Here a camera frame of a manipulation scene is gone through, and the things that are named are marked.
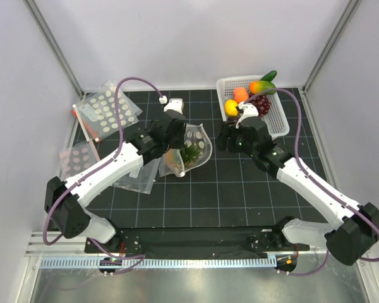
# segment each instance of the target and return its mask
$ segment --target green vegetable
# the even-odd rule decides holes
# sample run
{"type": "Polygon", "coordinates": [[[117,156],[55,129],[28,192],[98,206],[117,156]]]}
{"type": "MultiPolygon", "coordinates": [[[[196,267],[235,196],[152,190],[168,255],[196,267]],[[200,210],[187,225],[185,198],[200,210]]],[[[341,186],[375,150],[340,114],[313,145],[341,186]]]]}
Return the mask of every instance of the green vegetable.
{"type": "Polygon", "coordinates": [[[277,76],[277,71],[270,71],[269,73],[265,74],[260,81],[269,81],[271,82],[274,80],[274,78],[277,76]]]}
{"type": "Polygon", "coordinates": [[[183,159],[184,166],[187,167],[189,164],[194,162],[200,155],[200,151],[196,149],[195,145],[184,146],[179,151],[181,158],[183,159]]]}

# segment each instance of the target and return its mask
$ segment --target cucumber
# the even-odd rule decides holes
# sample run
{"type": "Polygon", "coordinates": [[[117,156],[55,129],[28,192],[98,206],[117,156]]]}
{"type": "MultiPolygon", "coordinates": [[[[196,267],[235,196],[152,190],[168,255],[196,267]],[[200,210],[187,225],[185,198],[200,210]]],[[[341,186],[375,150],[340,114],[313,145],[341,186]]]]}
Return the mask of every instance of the cucumber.
{"type": "Polygon", "coordinates": [[[260,81],[269,81],[271,82],[272,80],[274,80],[274,78],[277,76],[277,71],[270,71],[269,73],[265,74],[261,79],[260,81]]]}

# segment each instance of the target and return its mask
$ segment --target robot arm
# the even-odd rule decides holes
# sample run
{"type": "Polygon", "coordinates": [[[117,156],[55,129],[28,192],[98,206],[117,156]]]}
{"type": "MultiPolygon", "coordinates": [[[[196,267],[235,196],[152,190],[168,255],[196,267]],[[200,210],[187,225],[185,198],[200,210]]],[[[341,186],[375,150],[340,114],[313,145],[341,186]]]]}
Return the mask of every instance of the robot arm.
{"type": "Polygon", "coordinates": [[[82,235],[97,240],[109,251],[114,251],[122,243],[119,228],[110,220],[90,213],[87,207],[98,194],[122,176],[140,169],[153,159],[160,158],[168,149],[181,148],[184,145],[186,123],[182,108],[181,99],[170,100],[164,106],[159,120],[152,121],[146,130],[139,130],[126,138],[120,154],[116,155],[114,151],[81,174],[67,178],[64,182],[58,177],[48,182],[46,212],[49,212],[55,200],[72,184],[113,159],[109,165],[72,189],[56,208],[52,220],[65,238],[82,235]]]}
{"type": "MultiPolygon", "coordinates": [[[[378,240],[378,236],[361,218],[322,191],[305,175],[297,159],[282,143],[282,140],[272,140],[267,125],[258,117],[253,107],[251,104],[240,104],[239,108],[244,110],[240,120],[237,123],[224,123],[216,140],[218,149],[249,155],[260,170],[299,193],[328,222],[304,222],[293,217],[286,217],[273,228],[278,234],[277,242],[327,247],[341,263],[354,264],[378,240]]],[[[317,176],[302,160],[300,162],[309,175],[327,191],[337,197],[342,197],[348,206],[379,227],[379,211],[375,206],[371,203],[362,206],[357,201],[345,197],[317,176]]]]}

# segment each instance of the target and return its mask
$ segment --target fruit basket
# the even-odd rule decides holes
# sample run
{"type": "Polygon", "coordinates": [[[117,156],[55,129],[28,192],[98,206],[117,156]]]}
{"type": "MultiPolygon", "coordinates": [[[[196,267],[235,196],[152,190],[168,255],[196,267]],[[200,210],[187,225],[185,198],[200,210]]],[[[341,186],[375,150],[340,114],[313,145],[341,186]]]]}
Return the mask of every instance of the fruit basket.
{"type": "MultiPolygon", "coordinates": [[[[233,90],[237,87],[244,87],[247,89],[253,81],[258,81],[262,76],[238,76],[230,78],[222,78],[216,82],[217,96],[219,99],[220,111],[222,113],[223,121],[227,120],[227,116],[224,110],[225,102],[233,97],[233,90]]],[[[289,132],[289,124],[285,116],[284,109],[282,108],[278,94],[267,95],[271,102],[271,108],[267,115],[261,119],[267,123],[268,132],[273,139],[280,136],[285,136],[289,132]]]]}

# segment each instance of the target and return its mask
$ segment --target cable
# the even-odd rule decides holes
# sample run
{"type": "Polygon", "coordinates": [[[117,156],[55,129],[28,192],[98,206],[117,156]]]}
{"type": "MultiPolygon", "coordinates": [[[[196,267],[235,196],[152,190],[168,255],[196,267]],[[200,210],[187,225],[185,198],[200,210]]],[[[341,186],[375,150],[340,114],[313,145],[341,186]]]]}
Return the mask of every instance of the cable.
{"type": "MultiPolygon", "coordinates": [[[[128,77],[128,78],[125,78],[125,79],[122,79],[116,86],[116,89],[115,89],[115,94],[114,94],[114,105],[115,105],[115,115],[116,115],[116,121],[117,121],[117,124],[118,124],[118,130],[119,130],[119,144],[118,144],[118,148],[117,148],[117,151],[115,153],[115,157],[117,157],[117,155],[119,155],[121,153],[121,150],[122,150],[122,147],[123,147],[123,141],[124,141],[124,131],[123,131],[123,128],[122,128],[122,124],[121,124],[121,118],[119,117],[119,108],[118,108],[118,92],[119,92],[119,89],[121,87],[121,85],[129,80],[137,80],[137,81],[141,81],[141,82],[144,82],[146,83],[147,85],[151,86],[156,92],[157,94],[160,96],[160,98],[163,97],[163,94],[160,92],[160,90],[157,89],[156,86],[154,86],[153,84],[151,84],[151,82],[147,81],[147,80],[144,80],[142,78],[138,78],[138,77],[128,77]]],[[[53,245],[55,244],[61,237],[62,237],[62,234],[58,235],[52,242],[49,242],[48,241],[48,238],[47,238],[47,231],[48,231],[48,226],[49,226],[49,223],[51,221],[51,218],[53,216],[53,213],[55,212],[55,209],[59,206],[59,204],[62,202],[62,200],[72,191],[74,190],[74,188],[76,188],[76,186],[78,186],[81,182],[83,182],[85,179],[87,179],[88,177],[94,175],[96,172],[102,170],[104,167],[106,167],[107,165],[109,165],[110,163],[112,163],[114,161],[113,158],[109,159],[108,161],[106,161],[105,163],[103,163],[102,165],[100,165],[99,167],[97,167],[96,169],[93,169],[91,172],[89,172],[88,174],[84,175],[82,178],[80,178],[76,183],[72,184],[69,188],[67,188],[67,190],[65,190],[65,192],[60,195],[60,197],[58,197],[58,199],[55,201],[55,203],[52,205],[51,209],[49,210],[48,212],[48,215],[46,217],[46,220],[45,220],[45,224],[44,224],[44,231],[43,231],[43,241],[46,245],[53,245]]],[[[115,258],[115,259],[141,259],[139,260],[137,263],[135,263],[133,266],[130,266],[129,268],[126,268],[125,270],[121,270],[118,272],[118,274],[120,273],[124,273],[124,272],[127,272],[131,269],[133,269],[136,265],[138,265],[139,263],[141,263],[144,259],[145,259],[145,255],[144,254],[141,254],[141,255],[137,255],[137,256],[134,256],[134,257],[127,257],[127,258],[122,258],[122,257],[119,257],[119,256],[113,256],[112,254],[110,254],[109,252],[107,252],[105,249],[102,248],[102,246],[95,240],[95,239],[90,239],[97,247],[98,249],[100,249],[104,254],[107,254],[108,256],[112,257],[112,258],[115,258]]]]}
{"type": "MultiPolygon", "coordinates": [[[[300,161],[300,157],[299,157],[299,139],[300,139],[300,135],[301,135],[301,126],[302,126],[302,112],[301,112],[301,107],[299,105],[299,102],[296,99],[296,97],[294,96],[294,94],[292,94],[291,92],[288,92],[287,90],[285,90],[283,88],[271,88],[269,90],[264,90],[264,91],[262,91],[260,93],[257,93],[256,95],[251,96],[249,99],[247,99],[245,101],[245,103],[250,102],[251,100],[253,100],[254,98],[257,98],[260,95],[264,95],[264,94],[266,94],[268,92],[271,92],[272,90],[275,90],[276,92],[282,92],[282,93],[287,94],[288,96],[290,96],[292,98],[292,100],[294,101],[294,103],[296,105],[296,109],[298,111],[298,126],[297,126],[297,129],[296,129],[296,139],[295,139],[295,145],[294,145],[294,152],[295,152],[296,163],[298,163],[299,168],[302,170],[302,172],[305,174],[305,176],[307,176],[309,178],[309,180],[311,182],[313,182],[317,187],[319,187],[324,193],[326,193],[331,198],[333,198],[334,200],[336,200],[336,202],[340,203],[342,206],[344,206],[345,208],[347,208],[348,210],[350,210],[351,212],[353,212],[355,215],[357,215],[359,218],[361,218],[379,236],[379,229],[375,226],[375,224],[373,224],[371,221],[369,221],[369,219],[367,219],[362,213],[360,213],[359,211],[357,211],[355,208],[349,206],[345,201],[343,201],[342,199],[340,199],[339,197],[337,197],[336,195],[334,195],[332,192],[330,192],[327,188],[325,188],[324,186],[322,186],[313,176],[309,175],[309,172],[303,167],[303,165],[302,165],[302,163],[300,161]]],[[[375,259],[361,258],[361,260],[367,261],[367,262],[379,262],[379,257],[375,258],[375,259]]],[[[307,276],[307,275],[311,275],[311,273],[292,274],[292,275],[307,276]]]]}

